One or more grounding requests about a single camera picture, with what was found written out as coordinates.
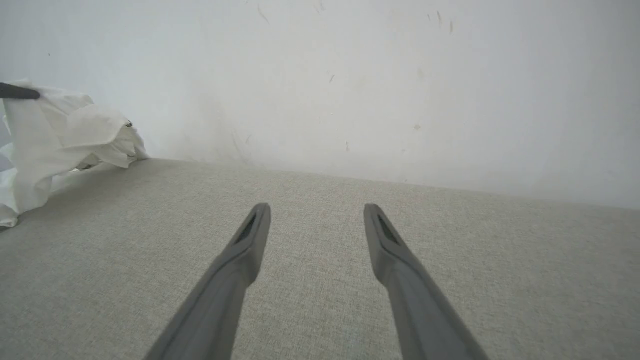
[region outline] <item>gray carpet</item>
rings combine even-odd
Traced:
[[[139,359],[257,202],[234,359],[398,359],[379,204],[493,359],[640,359],[640,211],[168,160],[101,166],[0,233],[2,359]]]

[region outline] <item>white cloth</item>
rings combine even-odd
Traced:
[[[40,98],[4,99],[13,142],[0,152],[14,168],[0,173],[0,226],[13,227],[19,214],[43,206],[55,175],[100,161],[126,168],[147,157],[142,139],[119,111],[85,94],[13,84],[38,90]]]

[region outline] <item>wall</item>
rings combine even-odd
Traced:
[[[0,79],[152,156],[640,208],[640,3],[5,0]]]

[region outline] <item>crumpled white fabric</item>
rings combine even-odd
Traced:
[[[14,85],[40,92],[37,100],[3,99],[12,143],[0,152],[14,168],[0,172],[0,226],[13,227],[19,214],[43,206],[52,178],[103,161],[126,168],[147,158],[144,143],[117,110],[67,90]]]

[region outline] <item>white wall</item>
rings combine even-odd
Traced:
[[[635,0],[4,0],[150,154],[640,208]]]

